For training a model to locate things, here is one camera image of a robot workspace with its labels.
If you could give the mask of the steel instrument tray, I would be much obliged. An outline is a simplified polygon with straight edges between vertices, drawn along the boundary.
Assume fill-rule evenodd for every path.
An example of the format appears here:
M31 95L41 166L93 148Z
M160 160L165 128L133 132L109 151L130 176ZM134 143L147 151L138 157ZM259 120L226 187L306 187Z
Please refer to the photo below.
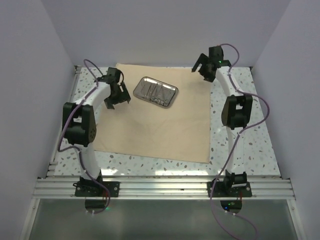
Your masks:
M173 105L178 93L176 86L148 76L142 77L133 90L136 98L164 109Z

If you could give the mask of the steel surgical instruments set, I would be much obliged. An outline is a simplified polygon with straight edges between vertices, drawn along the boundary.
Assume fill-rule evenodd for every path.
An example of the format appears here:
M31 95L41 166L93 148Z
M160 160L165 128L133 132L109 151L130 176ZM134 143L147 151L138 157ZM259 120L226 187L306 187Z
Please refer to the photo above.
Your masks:
M148 83L142 87L140 94L151 103L167 107L172 97L171 92L172 90L164 85Z

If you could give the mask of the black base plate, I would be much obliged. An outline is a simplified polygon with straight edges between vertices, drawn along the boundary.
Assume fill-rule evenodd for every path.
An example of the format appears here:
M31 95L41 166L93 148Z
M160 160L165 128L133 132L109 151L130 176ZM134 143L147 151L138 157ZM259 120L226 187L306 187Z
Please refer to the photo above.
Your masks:
M250 198L253 196L251 185L249 182L246 185L235 186L231 188L227 188L223 182L217 181L214 185L214 190L212 193L214 181L208 181L206 183L207 194L208 196L212 196L213 198Z
M104 181L102 183L105 188L109 190L109 193L106 192L106 190L93 183L84 184L80 183L80 181L73 183L73 186L75 187L75 193L74 195L76 197L111 197L111 198L117 198L119 196L119 190L120 190L120 182L119 181Z

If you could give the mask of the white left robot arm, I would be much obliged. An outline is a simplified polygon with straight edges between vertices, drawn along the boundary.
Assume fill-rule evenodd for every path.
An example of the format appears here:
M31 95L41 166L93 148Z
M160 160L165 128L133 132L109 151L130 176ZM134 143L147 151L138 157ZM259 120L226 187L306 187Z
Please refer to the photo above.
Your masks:
M63 152L75 149L81 166L80 181L88 181L86 190L92 196L103 193L104 184L101 182L101 168L95 157L93 142L97 135L95 111L101 104L113 110L115 105L129 103L130 94L125 85L125 77L121 70L110 67L105 74L96 77L93 87L80 99L66 102L62 109L62 132L59 143L66 139L69 147Z

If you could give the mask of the beige cloth wrap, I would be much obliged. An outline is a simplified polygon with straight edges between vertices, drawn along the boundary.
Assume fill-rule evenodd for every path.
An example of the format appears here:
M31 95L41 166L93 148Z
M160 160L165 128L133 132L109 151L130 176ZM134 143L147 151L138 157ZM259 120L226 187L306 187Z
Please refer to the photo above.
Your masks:
M132 93L143 77L177 87L169 108L131 97L130 102L100 111L94 149L177 161L207 163L210 159L211 84L188 68L120 64Z

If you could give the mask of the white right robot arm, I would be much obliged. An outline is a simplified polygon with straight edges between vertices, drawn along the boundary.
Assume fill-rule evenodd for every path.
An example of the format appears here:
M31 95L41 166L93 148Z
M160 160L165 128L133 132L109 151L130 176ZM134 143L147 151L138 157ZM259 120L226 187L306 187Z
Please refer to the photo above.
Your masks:
M225 94L225 103L221 112L221 122L225 127L228 138L228 157L220 176L224 173L222 181L216 177L212 181L211 190L223 191L227 196L235 196L241 187L247 185L247 174L244 166L244 140L241 131L244 130L251 118L253 97L241 89L232 74L232 64L224 59L221 45L208 48L208 55L200 54L191 69L198 71L203 79L212 83L217 80Z

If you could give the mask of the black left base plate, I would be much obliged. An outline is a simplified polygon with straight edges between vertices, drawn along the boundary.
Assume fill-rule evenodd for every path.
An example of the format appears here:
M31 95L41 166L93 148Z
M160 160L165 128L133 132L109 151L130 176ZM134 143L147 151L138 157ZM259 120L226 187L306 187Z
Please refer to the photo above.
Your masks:
M106 192L106 190L93 183L84 184L80 183L80 181L73 183L73 186L75 187L75 193L74 195L76 197L111 197L111 198L117 198L119 196L119 190L120 190L120 182L119 181L104 181L102 183L105 188L109 190L109 193Z

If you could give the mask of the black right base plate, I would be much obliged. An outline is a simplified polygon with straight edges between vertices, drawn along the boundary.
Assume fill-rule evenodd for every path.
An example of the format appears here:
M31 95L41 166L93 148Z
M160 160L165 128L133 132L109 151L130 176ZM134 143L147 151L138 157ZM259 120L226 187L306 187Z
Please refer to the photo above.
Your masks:
M223 182L217 181L214 185L214 190L212 193L214 181L208 181L206 183L207 194L208 196L212 196L213 198L250 198L253 196L251 185L249 182L246 185L235 186L231 188L227 188Z

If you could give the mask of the aluminium front rail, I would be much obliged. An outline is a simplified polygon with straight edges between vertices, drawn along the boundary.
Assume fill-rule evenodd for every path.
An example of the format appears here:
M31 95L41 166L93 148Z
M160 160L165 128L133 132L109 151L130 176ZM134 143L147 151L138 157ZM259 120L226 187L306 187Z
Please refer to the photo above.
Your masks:
M208 200L210 176L111 176L119 182L118 200ZM36 182L34 199L75 199L75 177L49 177ZM251 200L293 200L290 180L249 176Z

